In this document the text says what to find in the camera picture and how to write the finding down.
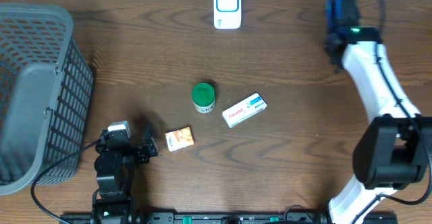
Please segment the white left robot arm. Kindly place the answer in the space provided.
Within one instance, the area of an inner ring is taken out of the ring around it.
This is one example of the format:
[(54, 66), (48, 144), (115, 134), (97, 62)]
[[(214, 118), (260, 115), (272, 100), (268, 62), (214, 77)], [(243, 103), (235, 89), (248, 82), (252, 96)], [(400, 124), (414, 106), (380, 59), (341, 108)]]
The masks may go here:
[(92, 196), (91, 223), (148, 222), (148, 217), (134, 208), (131, 189), (136, 168), (158, 155), (153, 126), (146, 126), (140, 146), (132, 146), (130, 137), (127, 121), (112, 123), (99, 136), (95, 146), (99, 156), (94, 162), (99, 188)]

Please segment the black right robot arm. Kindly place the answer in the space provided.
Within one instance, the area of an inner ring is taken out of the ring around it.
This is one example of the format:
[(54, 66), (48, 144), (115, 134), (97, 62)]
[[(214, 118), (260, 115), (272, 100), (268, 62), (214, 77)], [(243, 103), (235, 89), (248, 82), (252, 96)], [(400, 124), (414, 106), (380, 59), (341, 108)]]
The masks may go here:
[(329, 30), (325, 50), (355, 83), (369, 126), (352, 155), (354, 175), (328, 203), (331, 223), (362, 223), (384, 198), (431, 172), (431, 118), (407, 97), (372, 27)]

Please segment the green lid jar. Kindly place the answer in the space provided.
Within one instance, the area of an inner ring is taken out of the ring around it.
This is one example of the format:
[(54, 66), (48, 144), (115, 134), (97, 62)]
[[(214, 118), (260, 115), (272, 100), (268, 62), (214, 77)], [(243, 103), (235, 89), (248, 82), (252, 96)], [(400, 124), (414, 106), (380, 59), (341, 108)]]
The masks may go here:
[(199, 113), (209, 113), (215, 106), (215, 89), (208, 83), (197, 84), (192, 90), (192, 102)]

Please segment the orange tissue pack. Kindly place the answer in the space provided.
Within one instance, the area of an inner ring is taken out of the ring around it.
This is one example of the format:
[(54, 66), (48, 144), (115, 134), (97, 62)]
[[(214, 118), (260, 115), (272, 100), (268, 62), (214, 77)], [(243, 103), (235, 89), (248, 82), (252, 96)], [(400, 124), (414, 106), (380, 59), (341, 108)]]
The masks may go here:
[(167, 147), (170, 152), (177, 151), (194, 144), (194, 139), (190, 127), (182, 128), (165, 133)]

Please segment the white Panadol box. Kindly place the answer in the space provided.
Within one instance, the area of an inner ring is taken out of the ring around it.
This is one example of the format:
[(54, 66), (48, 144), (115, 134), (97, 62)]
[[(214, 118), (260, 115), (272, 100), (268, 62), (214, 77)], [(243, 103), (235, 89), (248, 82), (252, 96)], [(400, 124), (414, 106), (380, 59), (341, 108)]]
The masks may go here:
[(267, 108), (267, 103), (259, 93), (254, 93), (222, 113), (222, 117), (230, 128), (245, 121)]

